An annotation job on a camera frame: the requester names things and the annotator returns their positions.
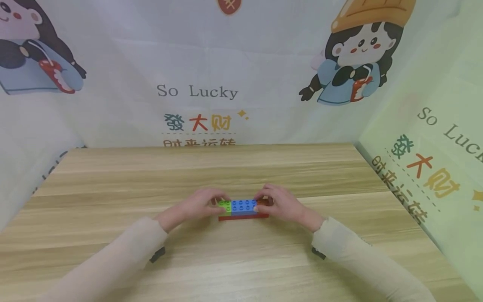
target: person's left hand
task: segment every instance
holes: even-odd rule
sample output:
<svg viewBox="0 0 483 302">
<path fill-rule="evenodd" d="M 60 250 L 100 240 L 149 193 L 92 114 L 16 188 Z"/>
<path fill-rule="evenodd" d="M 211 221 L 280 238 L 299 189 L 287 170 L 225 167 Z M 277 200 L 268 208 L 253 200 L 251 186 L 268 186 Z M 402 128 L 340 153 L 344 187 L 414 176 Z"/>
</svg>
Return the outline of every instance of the person's left hand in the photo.
<svg viewBox="0 0 483 302">
<path fill-rule="evenodd" d="M 230 200 L 230 197 L 220 189 L 201 188 L 182 202 L 159 213 L 154 219 L 169 233 L 172 229 L 187 220 L 199 219 L 225 212 L 222 207 L 212 207 L 220 200 Z"/>
<path fill-rule="evenodd" d="M 210 204 L 216 205 L 220 200 L 228 201 L 230 197 L 220 189 L 201 188 L 177 206 L 183 212 L 185 220 L 199 219 L 224 213 L 224 208 L 210 206 Z"/>
</svg>

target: cartoon girl's face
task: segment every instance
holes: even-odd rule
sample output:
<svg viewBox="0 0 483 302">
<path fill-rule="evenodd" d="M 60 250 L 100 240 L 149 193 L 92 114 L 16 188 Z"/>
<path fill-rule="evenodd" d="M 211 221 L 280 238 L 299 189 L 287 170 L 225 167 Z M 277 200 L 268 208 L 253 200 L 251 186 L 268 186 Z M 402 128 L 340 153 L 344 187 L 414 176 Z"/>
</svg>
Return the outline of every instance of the cartoon girl's face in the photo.
<svg viewBox="0 0 483 302">
<path fill-rule="evenodd" d="M 14 0 L 0 0 L 0 39 L 38 39 L 40 33 L 35 25 L 42 17 L 33 9 L 26 9 Z"/>
<path fill-rule="evenodd" d="M 379 25 L 376 32 L 372 31 L 372 24 L 365 24 L 356 36 L 336 44 L 332 48 L 332 55 L 339 57 L 337 62 L 340 66 L 375 63 L 395 44 L 396 39 L 391 39 L 384 30 L 384 23 Z"/>
</svg>

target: beige sleeve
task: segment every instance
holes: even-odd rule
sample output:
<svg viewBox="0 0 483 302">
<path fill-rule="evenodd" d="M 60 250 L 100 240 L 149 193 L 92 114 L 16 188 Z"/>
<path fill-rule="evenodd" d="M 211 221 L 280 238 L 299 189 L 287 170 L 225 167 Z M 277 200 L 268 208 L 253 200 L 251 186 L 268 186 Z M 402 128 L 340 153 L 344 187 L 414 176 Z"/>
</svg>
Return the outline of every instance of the beige sleeve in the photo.
<svg viewBox="0 0 483 302">
<path fill-rule="evenodd" d="M 312 246 L 315 254 L 323 254 L 359 276 L 390 302 L 436 302 L 407 270 L 333 218 L 313 234 Z"/>
<path fill-rule="evenodd" d="M 91 302 L 143 269 L 168 234 L 148 217 L 131 225 L 111 244 L 63 277 L 39 302 Z"/>
</svg>

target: table top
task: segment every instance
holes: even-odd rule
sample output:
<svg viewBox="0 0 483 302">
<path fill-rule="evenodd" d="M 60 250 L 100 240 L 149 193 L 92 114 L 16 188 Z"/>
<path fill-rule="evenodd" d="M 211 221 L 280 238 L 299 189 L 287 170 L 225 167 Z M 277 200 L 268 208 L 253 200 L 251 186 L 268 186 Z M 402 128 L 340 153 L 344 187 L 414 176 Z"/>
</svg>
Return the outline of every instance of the table top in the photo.
<svg viewBox="0 0 483 302">
<path fill-rule="evenodd" d="M 419 278 L 437 301 L 477 301 L 350 144 L 75 149 L 0 234 L 0 301 L 33 301 L 143 216 L 198 187 L 289 188 Z M 166 254 L 105 301 L 384 301 L 311 234 L 273 217 L 175 229 Z"/>
</svg>

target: backdrop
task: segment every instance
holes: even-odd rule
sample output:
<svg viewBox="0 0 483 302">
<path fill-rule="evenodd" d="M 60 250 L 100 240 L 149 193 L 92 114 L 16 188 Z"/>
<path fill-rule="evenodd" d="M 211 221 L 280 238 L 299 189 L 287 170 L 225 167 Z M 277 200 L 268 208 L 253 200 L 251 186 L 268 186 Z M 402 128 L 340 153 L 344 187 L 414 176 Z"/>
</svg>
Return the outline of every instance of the backdrop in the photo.
<svg viewBox="0 0 483 302">
<path fill-rule="evenodd" d="M 72 147 L 355 142 L 438 0 L 2 0 L 0 226 Z"/>
<path fill-rule="evenodd" d="M 435 32 L 359 145 L 481 300 L 482 12 L 483 2 L 466 1 L 460 16 Z"/>
</svg>

